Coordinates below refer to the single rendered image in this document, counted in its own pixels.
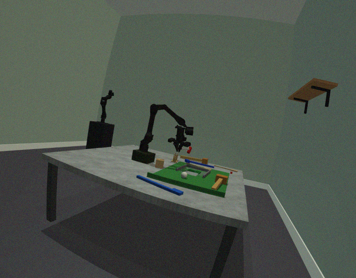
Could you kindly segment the tan cube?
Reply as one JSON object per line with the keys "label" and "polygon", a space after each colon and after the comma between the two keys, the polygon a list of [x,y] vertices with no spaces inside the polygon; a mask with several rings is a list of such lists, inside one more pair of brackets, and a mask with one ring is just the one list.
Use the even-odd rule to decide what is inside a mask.
{"label": "tan cube", "polygon": [[157,159],[156,159],[155,167],[156,167],[156,168],[163,168],[163,165],[164,165],[164,160],[157,158]]}

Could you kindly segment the green flat mat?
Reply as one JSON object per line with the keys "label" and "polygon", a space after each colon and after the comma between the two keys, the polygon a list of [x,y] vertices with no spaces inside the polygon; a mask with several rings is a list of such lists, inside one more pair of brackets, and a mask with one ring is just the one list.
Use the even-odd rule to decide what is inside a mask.
{"label": "green flat mat", "polygon": [[[201,178],[201,176],[192,176],[187,174],[186,178],[182,178],[181,177],[181,170],[176,171],[177,167],[181,167],[183,165],[186,165],[186,163],[184,162],[178,162],[174,165],[168,166],[158,172],[155,172],[154,174],[156,175],[160,175],[166,178],[170,178],[170,179],[175,179],[175,180],[179,180],[182,182],[186,182],[189,184],[193,184],[193,185],[198,185],[204,188],[209,188],[211,189],[211,187],[215,184],[215,178],[217,174],[222,174],[224,176],[228,176],[229,177],[229,173],[228,172],[222,172],[222,171],[218,171],[218,170],[211,170],[210,173],[205,177],[205,178]],[[227,179],[227,183],[228,183],[228,179]],[[226,192],[226,188],[227,188],[227,183],[224,184],[220,184],[220,186],[217,188],[217,191],[222,191],[222,192]]]}

